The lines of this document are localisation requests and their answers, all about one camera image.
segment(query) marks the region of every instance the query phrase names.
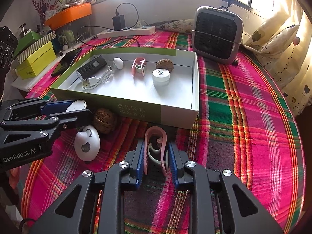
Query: power adapter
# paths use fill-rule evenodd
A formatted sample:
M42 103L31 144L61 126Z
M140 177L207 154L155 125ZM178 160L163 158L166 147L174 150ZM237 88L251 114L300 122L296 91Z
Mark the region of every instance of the power adapter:
M124 29L126 27L124 22L124 15L119 15L119 13L116 11L116 16L113 17L113 26L115 31Z

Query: white power strip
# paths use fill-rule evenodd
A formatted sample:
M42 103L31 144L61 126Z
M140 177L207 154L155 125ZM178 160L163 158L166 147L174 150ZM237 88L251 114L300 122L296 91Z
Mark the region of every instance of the white power strip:
M98 39L113 38L113 37L123 37L123 36L143 36L152 35L156 33L155 26L142 26L138 28L131 28L125 31L112 31L104 30L97 34Z

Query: tablecloth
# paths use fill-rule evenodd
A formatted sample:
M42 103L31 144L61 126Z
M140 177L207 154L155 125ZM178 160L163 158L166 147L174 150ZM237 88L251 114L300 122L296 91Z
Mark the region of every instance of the tablecloth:
M135 39L141 46L192 50L191 35L157 31L152 36ZM113 46L136 46L136 43L124 40L110 45ZM92 49L83 46L81 55ZM198 56L199 114L192 130L176 130L176 143L191 160L206 168L233 170L288 233L298 221L305 189L305 164L298 129L268 73L244 50L239 51L237 59L238 65L234 66ZM49 89L55 80L51 78L52 71L27 97L55 100ZM75 153L76 131L62 132L53 145L53 154L31 164L24 183L22 216L40 217L84 170L99 172L122 161L129 150L135 149L137 138L144 136L147 126L147 122L122 118L114 132L101 136L100 152L89 164ZM138 192L125 194L126 233L186 234L188 212L189 193L174 190L171 176L149 174L143 177Z

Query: smartphone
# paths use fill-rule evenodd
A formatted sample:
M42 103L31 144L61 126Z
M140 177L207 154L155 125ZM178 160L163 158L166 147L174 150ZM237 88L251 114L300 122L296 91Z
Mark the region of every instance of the smartphone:
M52 77L58 76L63 74L71 65L74 64L76 61L76 58L80 54L82 50L82 47L79 47L77 49L74 49L72 51L69 51L67 54L64 55L60 63L57 65L57 67L52 72Z

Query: orange lid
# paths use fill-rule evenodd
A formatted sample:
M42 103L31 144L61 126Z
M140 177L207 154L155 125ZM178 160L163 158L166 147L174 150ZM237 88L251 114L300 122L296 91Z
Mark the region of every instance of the orange lid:
M92 14L91 3L84 3L69 7L49 18L44 25L56 30L72 21Z

